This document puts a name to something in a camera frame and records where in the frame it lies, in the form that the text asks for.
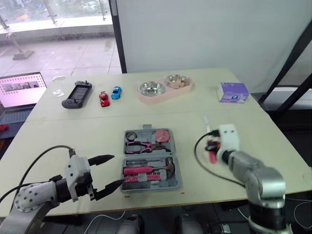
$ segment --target tool kit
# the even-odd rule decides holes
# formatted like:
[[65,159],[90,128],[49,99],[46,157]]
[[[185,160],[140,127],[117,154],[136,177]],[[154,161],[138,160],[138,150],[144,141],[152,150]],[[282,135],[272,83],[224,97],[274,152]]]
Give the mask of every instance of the tool kit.
[[125,132],[121,186],[123,193],[169,191],[180,187],[175,143],[169,129],[153,129],[151,124],[142,130]]

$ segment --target purple box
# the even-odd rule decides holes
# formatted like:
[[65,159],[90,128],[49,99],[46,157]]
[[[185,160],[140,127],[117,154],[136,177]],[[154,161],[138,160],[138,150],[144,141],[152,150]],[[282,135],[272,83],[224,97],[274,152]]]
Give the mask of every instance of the purple box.
[[249,93],[243,83],[222,82],[217,91],[220,102],[244,103]]

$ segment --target red toy car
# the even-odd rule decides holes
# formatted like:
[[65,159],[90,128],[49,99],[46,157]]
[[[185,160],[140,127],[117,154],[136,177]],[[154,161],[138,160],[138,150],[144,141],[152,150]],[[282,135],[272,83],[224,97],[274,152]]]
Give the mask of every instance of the red toy car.
[[108,95],[107,93],[104,91],[104,92],[101,92],[101,94],[99,95],[99,99],[101,101],[101,106],[104,107],[104,106],[109,106],[109,100],[108,100]]

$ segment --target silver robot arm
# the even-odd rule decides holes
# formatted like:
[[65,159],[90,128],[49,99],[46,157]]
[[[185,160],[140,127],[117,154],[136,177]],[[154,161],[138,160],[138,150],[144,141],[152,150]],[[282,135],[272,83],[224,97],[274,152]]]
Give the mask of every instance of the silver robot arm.
[[234,125],[221,125],[218,130],[219,162],[228,165],[233,175],[244,183],[250,202],[249,224],[255,234],[289,234],[285,220],[286,182],[274,168],[239,150]]
[[68,200],[88,194],[91,200],[99,200],[114,192],[123,180],[114,181],[102,191],[93,188],[90,166],[100,165],[114,156],[102,155],[91,159],[70,156],[65,166],[66,178],[57,175],[45,183],[23,187],[14,199],[9,216],[0,225],[0,234],[37,234],[46,214]]

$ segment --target black game controller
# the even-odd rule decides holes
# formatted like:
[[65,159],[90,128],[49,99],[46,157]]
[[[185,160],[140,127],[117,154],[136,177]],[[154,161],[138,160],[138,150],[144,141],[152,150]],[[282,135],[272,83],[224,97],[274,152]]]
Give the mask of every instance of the black game controller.
[[91,89],[92,84],[88,81],[77,81],[69,97],[62,101],[62,106],[66,109],[81,108]]

